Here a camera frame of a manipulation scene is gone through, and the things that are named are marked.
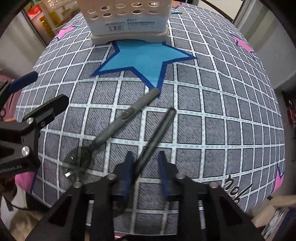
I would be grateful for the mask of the dark grey spoon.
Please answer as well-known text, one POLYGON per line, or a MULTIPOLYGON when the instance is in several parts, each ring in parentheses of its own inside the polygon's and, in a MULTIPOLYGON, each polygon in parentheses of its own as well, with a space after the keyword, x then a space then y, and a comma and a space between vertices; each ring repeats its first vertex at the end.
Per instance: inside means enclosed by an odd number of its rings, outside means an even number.
POLYGON ((171 123, 174 121, 176 113, 177 111, 175 108, 169 108, 164 117, 161 119, 161 122, 152 134, 152 137, 149 139, 147 145, 144 147, 140 156, 133 165, 134 179, 137 179, 140 176, 141 172, 149 162, 159 143, 168 131, 171 123))
POLYGON ((72 150, 64 159, 64 163, 71 166, 66 169, 65 177, 76 178, 85 172, 91 162, 93 152, 104 145, 112 135, 128 123, 142 108, 159 96, 160 92, 158 88, 153 88, 109 124, 90 145, 72 150))

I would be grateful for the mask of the pink star left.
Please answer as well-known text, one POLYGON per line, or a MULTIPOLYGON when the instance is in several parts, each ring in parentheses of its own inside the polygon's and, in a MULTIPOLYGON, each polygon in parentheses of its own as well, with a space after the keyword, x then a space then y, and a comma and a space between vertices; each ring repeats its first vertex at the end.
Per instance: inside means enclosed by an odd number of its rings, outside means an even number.
POLYGON ((53 38, 54 39, 57 39, 57 40, 61 40, 68 32, 72 31, 72 30, 75 30, 77 28, 77 26, 75 25, 71 25, 71 26, 68 26, 68 27, 65 27, 65 28, 62 28, 56 35, 55 37, 53 38))

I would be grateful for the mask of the pink star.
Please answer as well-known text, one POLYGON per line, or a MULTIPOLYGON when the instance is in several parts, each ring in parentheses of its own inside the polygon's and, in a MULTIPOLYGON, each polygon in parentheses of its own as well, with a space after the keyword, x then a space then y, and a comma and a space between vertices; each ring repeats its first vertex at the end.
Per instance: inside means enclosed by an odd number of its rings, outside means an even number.
POLYGON ((65 28, 62 28, 56 35, 55 37, 53 38, 54 39, 57 39, 57 40, 61 40, 68 32, 72 31, 72 30, 75 30, 77 28, 77 26, 75 25, 71 25, 71 26, 68 26, 68 27, 65 27, 65 28))
POLYGON ((250 45, 248 45, 247 42, 243 41, 241 38, 237 37, 236 35, 230 34, 232 38, 236 41, 236 45, 243 48, 252 59, 255 59, 254 57, 254 50, 250 45))

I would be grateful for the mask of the grey checked tablecloth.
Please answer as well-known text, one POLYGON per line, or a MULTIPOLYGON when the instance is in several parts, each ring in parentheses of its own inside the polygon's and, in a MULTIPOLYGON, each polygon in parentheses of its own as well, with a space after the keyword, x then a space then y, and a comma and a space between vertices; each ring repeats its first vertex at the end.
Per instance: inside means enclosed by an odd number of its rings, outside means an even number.
MULTIPOLYGON (((267 73, 230 34, 246 42, 229 21, 206 9, 180 6, 168 20, 166 44, 196 57, 171 63, 161 95, 143 108, 92 155, 80 176, 93 183, 111 173, 128 151, 139 156, 167 110, 177 113, 158 151, 197 182, 217 182, 247 211, 283 181, 285 141, 278 100, 267 73)), ((45 212, 72 185, 64 159, 91 144, 149 88, 131 71, 91 76, 114 53, 112 43, 93 45, 82 14, 33 62, 38 80, 22 90, 19 121, 50 99, 64 94, 69 106, 41 130, 41 166, 26 194, 27 208, 45 212)))

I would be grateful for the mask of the beige utensil holder caddy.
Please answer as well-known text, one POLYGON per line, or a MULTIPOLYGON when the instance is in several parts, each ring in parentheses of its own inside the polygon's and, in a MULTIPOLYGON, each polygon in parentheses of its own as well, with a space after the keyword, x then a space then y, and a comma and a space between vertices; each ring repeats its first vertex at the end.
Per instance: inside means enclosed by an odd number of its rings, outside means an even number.
POLYGON ((95 45, 116 40, 166 41, 170 0, 81 0, 77 4, 95 45))

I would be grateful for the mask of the blue star sticker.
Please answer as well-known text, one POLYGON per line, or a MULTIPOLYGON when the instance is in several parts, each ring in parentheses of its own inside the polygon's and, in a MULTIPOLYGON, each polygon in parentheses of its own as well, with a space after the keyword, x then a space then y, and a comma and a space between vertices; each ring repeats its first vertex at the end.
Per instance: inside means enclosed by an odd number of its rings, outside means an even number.
POLYGON ((131 71, 150 90, 162 89, 167 66, 171 63, 196 59, 180 49, 162 43, 140 40, 112 41, 114 53, 91 76, 131 71))

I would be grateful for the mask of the pink star right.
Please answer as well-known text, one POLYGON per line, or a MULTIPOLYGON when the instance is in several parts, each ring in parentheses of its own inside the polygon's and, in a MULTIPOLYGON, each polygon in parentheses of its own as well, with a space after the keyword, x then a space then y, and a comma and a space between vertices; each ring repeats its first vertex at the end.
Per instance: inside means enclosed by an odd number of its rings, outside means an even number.
POLYGON ((236 35, 230 34, 232 38, 236 41, 236 45, 243 48, 252 59, 255 59, 254 57, 254 50, 250 45, 248 45, 247 42, 243 41, 241 38, 237 37, 236 35))

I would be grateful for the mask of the blue-tipped chopstick far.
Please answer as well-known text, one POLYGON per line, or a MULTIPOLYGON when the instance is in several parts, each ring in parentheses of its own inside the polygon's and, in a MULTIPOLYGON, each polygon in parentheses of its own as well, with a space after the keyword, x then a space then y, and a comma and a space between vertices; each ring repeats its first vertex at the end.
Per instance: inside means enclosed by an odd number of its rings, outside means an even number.
POLYGON ((171 11, 172 15, 177 15, 177 14, 182 14, 182 13, 183 13, 182 11, 176 11, 176 10, 171 11))

